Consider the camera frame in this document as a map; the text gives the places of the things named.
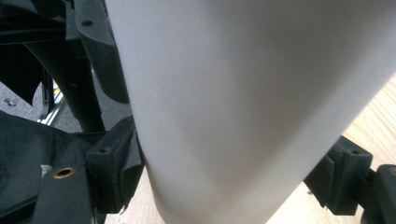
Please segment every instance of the round hole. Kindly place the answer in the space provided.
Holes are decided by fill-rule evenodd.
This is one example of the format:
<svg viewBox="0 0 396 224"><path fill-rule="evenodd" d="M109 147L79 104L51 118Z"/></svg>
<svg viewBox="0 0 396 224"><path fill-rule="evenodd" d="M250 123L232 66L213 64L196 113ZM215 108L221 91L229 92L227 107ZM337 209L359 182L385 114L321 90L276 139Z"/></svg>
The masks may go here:
<svg viewBox="0 0 396 224"><path fill-rule="evenodd" d="M84 21L81 23L82 26L92 26L93 22L92 21Z"/></svg>
<svg viewBox="0 0 396 224"><path fill-rule="evenodd" d="M107 152L108 152L108 147L101 148L101 149L99 150L99 152L100 152L100 153L107 153Z"/></svg>
<svg viewBox="0 0 396 224"><path fill-rule="evenodd" d="M73 175L75 171L76 171L76 169L73 167L66 167L66 168L63 168L62 170L57 171L53 175L53 177L56 179L66 178L70 175Z"/></svg>

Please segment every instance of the black plastic part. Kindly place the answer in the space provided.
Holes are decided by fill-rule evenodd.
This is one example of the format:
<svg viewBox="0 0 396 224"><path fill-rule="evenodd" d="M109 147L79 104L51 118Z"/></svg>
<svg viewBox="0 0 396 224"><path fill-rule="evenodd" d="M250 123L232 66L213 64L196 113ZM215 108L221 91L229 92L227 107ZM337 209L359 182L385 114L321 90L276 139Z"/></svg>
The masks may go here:
<svg viewBox="0 0 396 224"><path fill-rule="evenodd" d="M395 165L382 165L378 168L374 189L386 223L396 223Z"/></svg>
<svg viewBox="0 0 396 224"><path fill-rule="evenodd" d="M107 214L99 213L97 209L94 210L96 217L96 224L105 224Z"/></svg>
<svg viewBox="0 0 396 224"><path fill-rule="evenodd" d="M105 136L106 132L96 132L96 133L73 133L73 135L84 139L84 141L95 145L100 139Z"/></svg>
<svg viewBox="0 0 396 224"><path fill-rule="evenodd" d="M143 171L132 117L122 119L87 154L88 166L97 178L96 202L100 213L118 213L128 206Z"/></svg>
<svg viewBox="0 0 396 224"><path fill-rule="evenodd" d="M373 155L341 136L326 157L304 182L333 214L354 215L358 203L352 195L358 179L369 174Z"/></svg>
<svg viewBox="0 0 396 224"><path fill-rule="evenodd" d="M82 131L104 131L88 59L75 59L65 40L28 43L25 46L55 79Z"/></svg>
<svg viewBox="0 0 396 224"><path fill-rule="evenodd" d="M31 0L38 15L46 19L64 17L64 2L61 0Z"/></svg>
<svg viewBox="0 0 396 224"><path fill-rule="evenodd" d="M64 24L38 16L0 21L0 45L64 39Z"/></svg>
<svg viewBox="0 0 396 224"><path fill-rule="evenodd" d="M33 223L94 223L85 167L70 164L48 172L40 186Z"/></svg>
<svg viewBox="0 0 396 224"><path fill-rule="evenodd" d="M86 58L84 46L82 46L79 32L76 27L76 15L74 1L65 2L66 4L66 41L75 58Z"/></svg>
<svg viewBox="0 0 396 224"><path fill-rule="evenodd" d="M374 189L375 172L370 170L366 177L360 177L353 192L353 198L364 209L361 223L385 223Z"/></svg>
<svg viewBox="0 0 396 224"><path fill-rule="evenodd" d="M32 198L28 204L22 207L15 205L15 210L10 211L6 215L0 216L0 223L2 224L15 224L27 223L32 220L33 212L35 211L35 198Z"/></svg>
<svg viewBox="0 0 396 224"><path fill-rule="evenodd" d="M53 81L50 74L46 69L43 69L43 80L42 83L42 97L43 97L43 110L40 115L40 119L45 119L50 113L54 106L54 96L53 96Z"/></svg>
<svg viewBox="0 0 396 224"><path fill-rule="evenodd" d="M43 66L23 44L0 45L0 52L0 81L31 105Z"/></svg>
<svg viewBox="0 0 396 224"><path fill-rule="evenodd" d="M323 207L332 196L334 183L334 162L327 155L304 180Z"/></svg>
<svg viewBox="0 0 396 224"><path fill-rule="evenodd" d="M76 1L75 13L77 29L103 92L119 103L128 104L120 56L111 34L105 2Z"/></svg>
<svg viewBox="0 0 396 224"><path fill-rule="evenodd" d="M2 217L18 223L29 216L40 191L41 164L85 163L91 147L72 134L0 111L0 223L7 223Z"/></svg>

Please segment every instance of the black plastic bracket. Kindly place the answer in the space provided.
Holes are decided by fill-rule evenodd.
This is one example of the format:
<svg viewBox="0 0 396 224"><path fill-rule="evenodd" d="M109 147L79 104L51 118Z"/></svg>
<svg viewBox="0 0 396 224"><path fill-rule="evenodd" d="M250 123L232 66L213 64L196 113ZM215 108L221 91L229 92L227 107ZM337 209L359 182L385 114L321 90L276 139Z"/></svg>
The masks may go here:
<svg viewBox="0 0 396 224"><path fill-rule="evenodd" d="M118 213L128 206L144 168L140 155L133 117L122 119L88 152L100 213Z"/></svg>
<svg viewBox="0 0 396 224"><path fill-rule="evenodd" d="M373 155L341 136L304 180L321 206L335 215L354 215L358 203L352 198L359 177L370 172Z"/></svg>
<svg viewBox="0 0 396 224"><path fill-rule="evenodd" d="M79 32L76 26L76 11L74 9L74 1L65 1L66 5L66 41L73 56L78 58L86 58L84 46L82 46Z"/></svg>
<svg viewBox="0 0 396 224"><path fill-rule="evenodd" d="M105 1L75 0L76 26L104 93L129 103L116 42L111 33Z"/></svg>

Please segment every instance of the white plastic cover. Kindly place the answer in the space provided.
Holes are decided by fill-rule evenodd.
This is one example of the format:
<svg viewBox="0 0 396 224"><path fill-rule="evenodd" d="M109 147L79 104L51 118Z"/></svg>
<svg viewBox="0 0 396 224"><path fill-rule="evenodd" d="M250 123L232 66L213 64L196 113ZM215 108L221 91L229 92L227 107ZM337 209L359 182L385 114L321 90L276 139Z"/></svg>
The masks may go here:
<svg viewBox="0 0 396 224"><path fill-rule="evenodd" d="M264 223L396 71L396 1L106 5L167 223Z"/></svg>

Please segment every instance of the light wood surface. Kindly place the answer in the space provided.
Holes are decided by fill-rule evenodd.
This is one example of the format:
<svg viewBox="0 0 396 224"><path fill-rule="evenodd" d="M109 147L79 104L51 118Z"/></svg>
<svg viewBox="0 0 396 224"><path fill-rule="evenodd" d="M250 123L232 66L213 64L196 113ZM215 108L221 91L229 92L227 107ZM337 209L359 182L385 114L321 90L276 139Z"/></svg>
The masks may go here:
<svg viewBox="0 0 396 224"><path fill-rule="evenodd" d="M372 169L396 163L396 76L361 111L344 136L374 155ZM361 212L359 208L354 217L336 217L320 207L305 184L301 184L267 223L360 223ZM146 170L128 209L120 215L109 215L106 223L164 223L155 207Z"/></svg>

